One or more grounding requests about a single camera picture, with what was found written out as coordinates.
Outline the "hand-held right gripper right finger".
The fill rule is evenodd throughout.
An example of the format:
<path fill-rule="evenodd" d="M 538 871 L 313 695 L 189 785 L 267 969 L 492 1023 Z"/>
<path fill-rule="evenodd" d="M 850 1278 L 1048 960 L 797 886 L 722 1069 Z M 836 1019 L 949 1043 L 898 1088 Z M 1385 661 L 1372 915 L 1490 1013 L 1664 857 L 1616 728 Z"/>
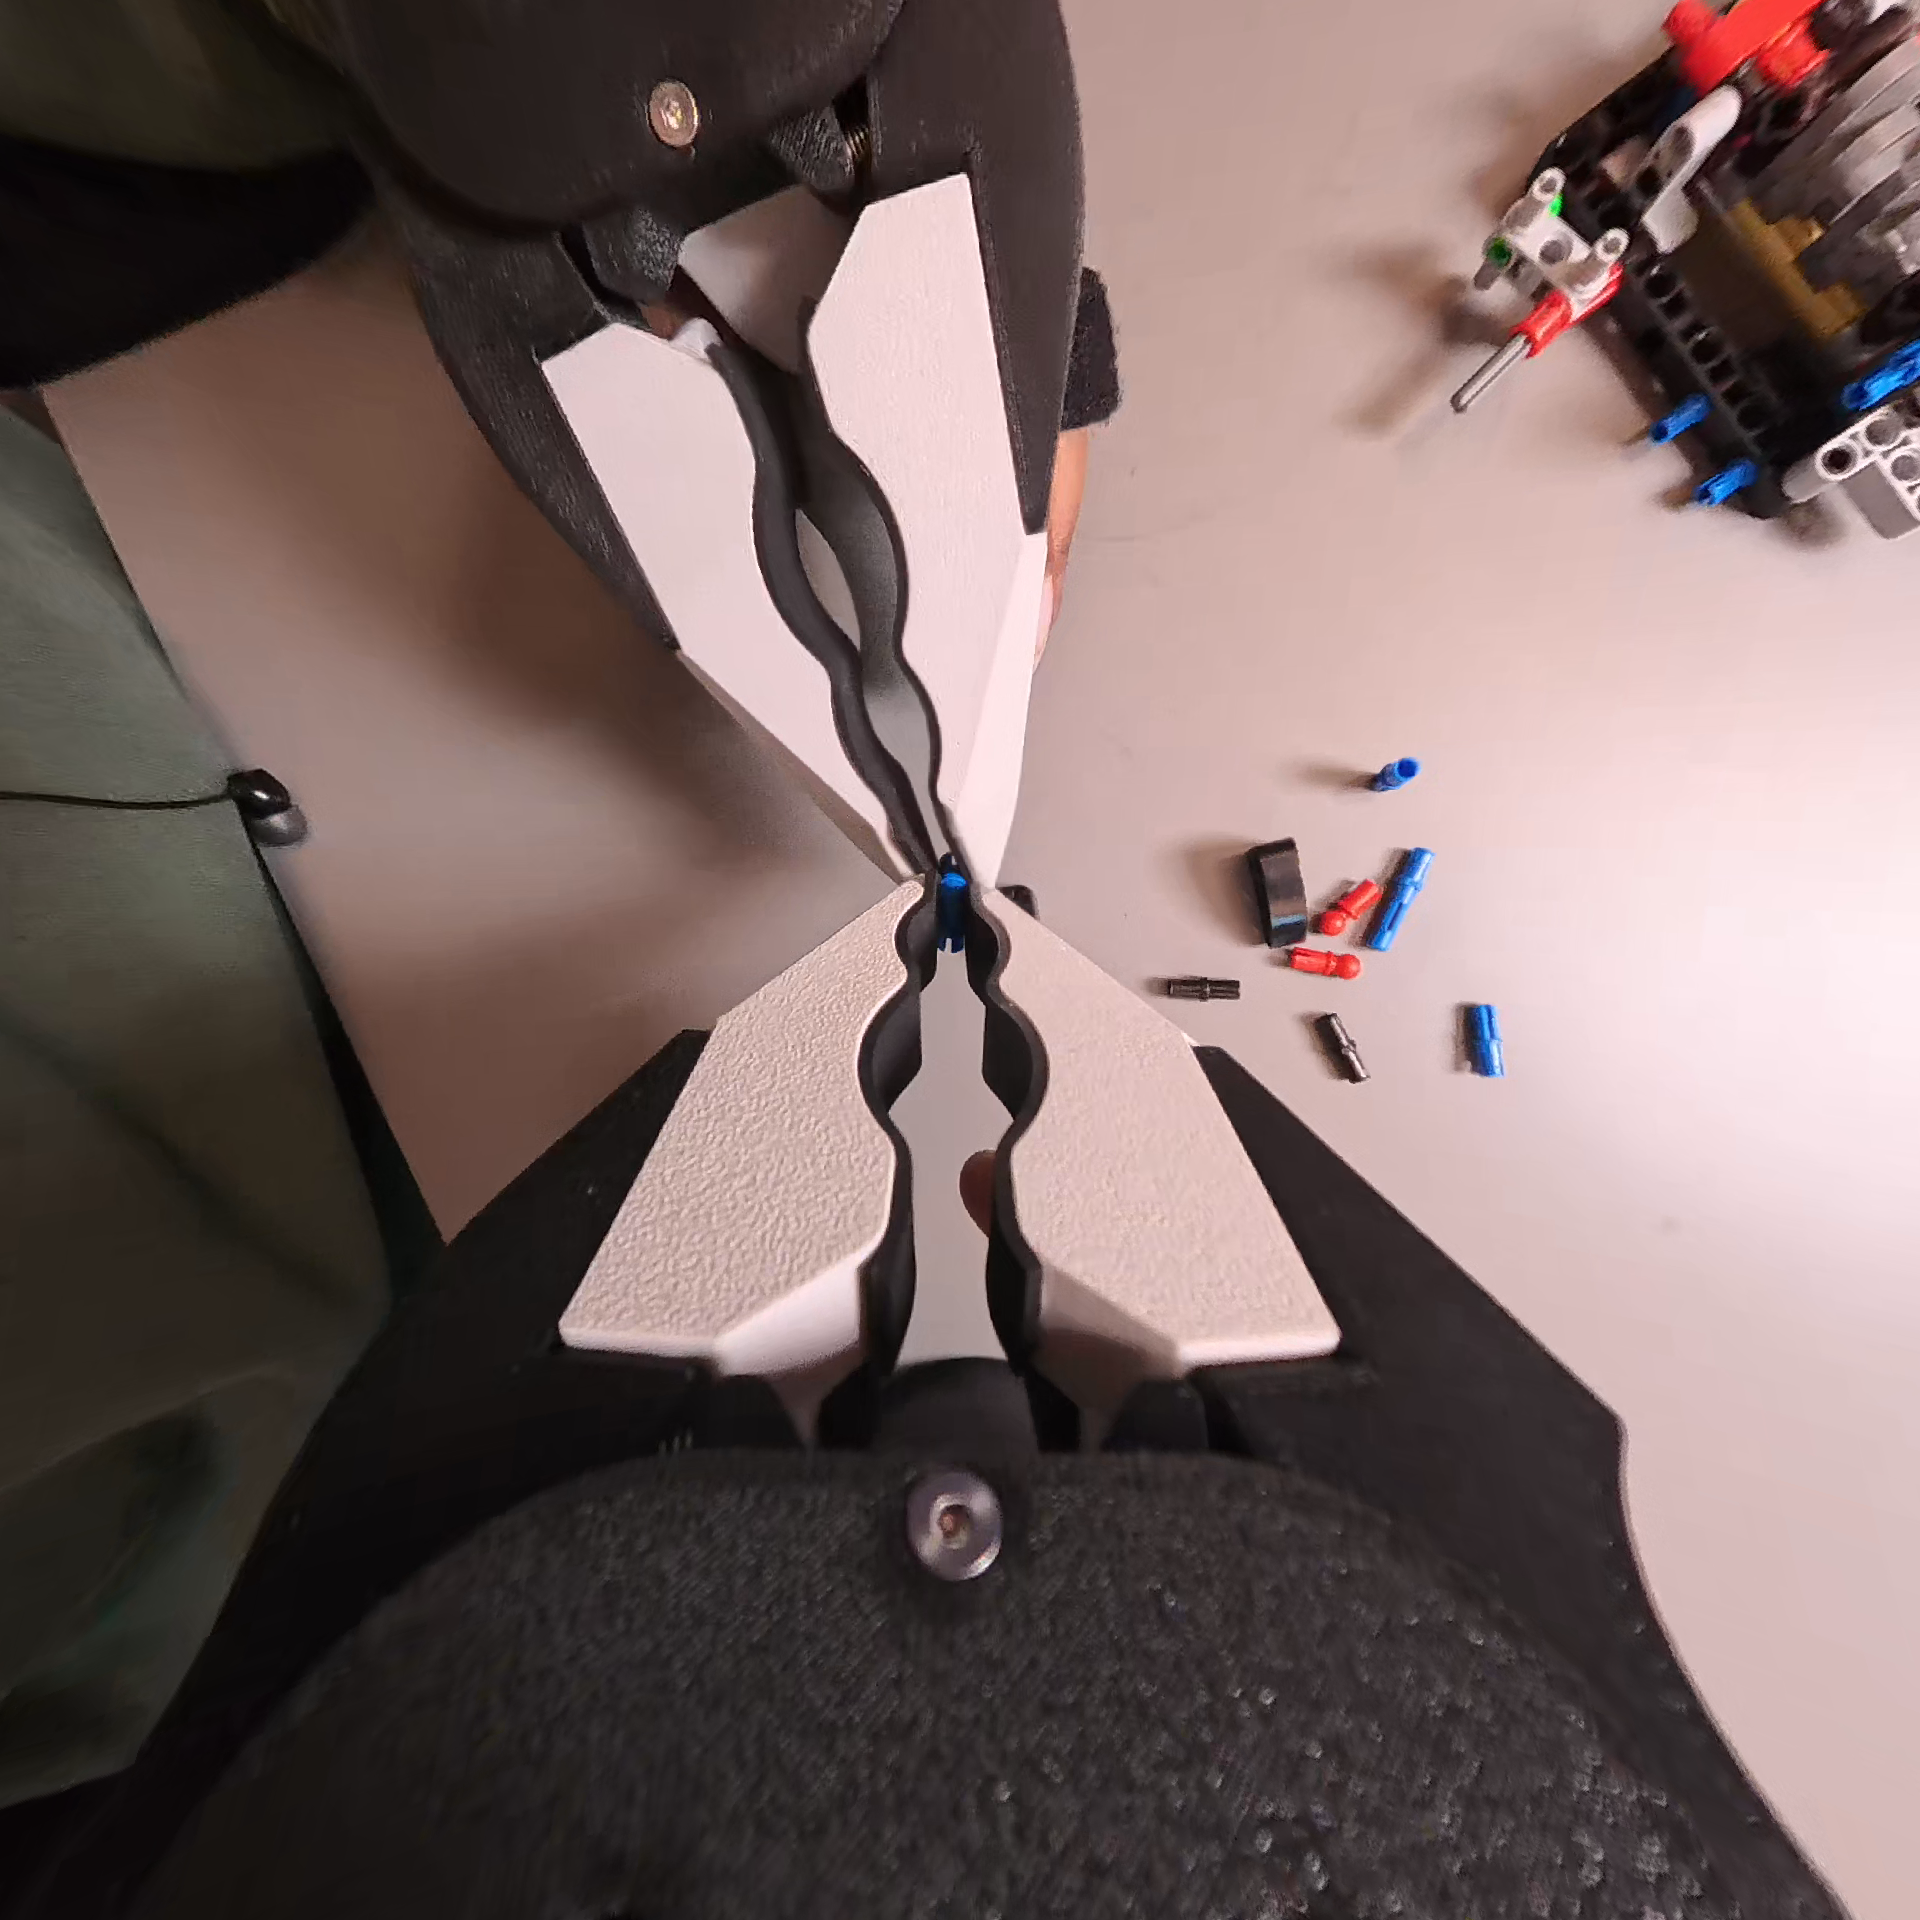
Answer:
<path fill-rule="evenodd" d="M 993 888 L 970 902 L 966 969 L 1010 1119 L 987 1299 L 1041 1445 L 1099 1443 L 1140 1387 L 1338 1354 L 1187 1033 Z"/>

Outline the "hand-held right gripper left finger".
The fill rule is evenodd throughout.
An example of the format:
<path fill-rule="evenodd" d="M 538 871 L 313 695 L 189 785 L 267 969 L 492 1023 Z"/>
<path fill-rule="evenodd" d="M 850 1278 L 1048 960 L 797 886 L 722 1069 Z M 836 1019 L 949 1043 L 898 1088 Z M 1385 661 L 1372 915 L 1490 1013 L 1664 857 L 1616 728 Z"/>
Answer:
<path fill-rule="evenodd" d="M 766 1381 L 873 1438 L 916 1293 L 909 1152 L 937 882 L 909 881 L 721 1017 L 560 1318 L 577 1354 Z"/>

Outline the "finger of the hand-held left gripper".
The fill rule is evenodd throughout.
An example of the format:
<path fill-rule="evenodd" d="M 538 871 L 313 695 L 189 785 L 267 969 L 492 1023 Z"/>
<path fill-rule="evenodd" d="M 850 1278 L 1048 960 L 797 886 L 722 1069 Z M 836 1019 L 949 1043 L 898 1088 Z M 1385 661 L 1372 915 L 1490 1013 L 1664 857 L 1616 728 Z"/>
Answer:
<path fill-rule="evenodd" d="M 873 722 L 872 639 L 845 635 L 801 554 L 818 490 L 869 499 L 836 558 L 859 613 L 891 574 L 904 683 L 929 714 L 929 230 L 858 225 L 802 320 L 797 375 L 714 333 L 610 325 L 545 383 L 697 682 L 771 742 L 898 881 L 929 873 L 929 773 Z"/>
<path fill-rule="evenodd" d="M 808 320 L 808 369 L 897 539 L 894 655 L 936 826 L 998 886 L 1048 543 L 1025 528 L 984 261 L 966 176 L 866 207 Z"/>

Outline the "lego car chassis assembly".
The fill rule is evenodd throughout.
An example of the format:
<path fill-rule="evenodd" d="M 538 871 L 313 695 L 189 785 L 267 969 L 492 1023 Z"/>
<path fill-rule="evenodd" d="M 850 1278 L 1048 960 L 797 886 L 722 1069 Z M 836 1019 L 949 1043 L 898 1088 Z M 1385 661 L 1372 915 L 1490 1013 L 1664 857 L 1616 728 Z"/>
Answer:
<path fill-rule="evenodd" d="M 1915 6 L 1670 6 L 1667 48 L 1544 151 L 1473 288 L 1525 309 L 1456 389 L 1605 325 L 1693 501 L 1917 528 Z"/>

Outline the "person's left hand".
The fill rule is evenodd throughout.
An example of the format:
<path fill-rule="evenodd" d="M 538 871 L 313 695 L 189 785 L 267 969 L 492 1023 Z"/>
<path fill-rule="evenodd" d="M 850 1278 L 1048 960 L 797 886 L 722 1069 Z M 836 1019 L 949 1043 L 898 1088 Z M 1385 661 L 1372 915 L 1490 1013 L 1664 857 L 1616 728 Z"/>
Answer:
<path fill-rule="evenodd" d="M 1035 658 L 1044 657 L 1051 630 L 1065 599 L 1065 574 L 1088 488 L 1090 441 L 1090 427 L 1065 430 L 1053 456 L 1048 497 L 1048 558 L 1041 591 Z"/>

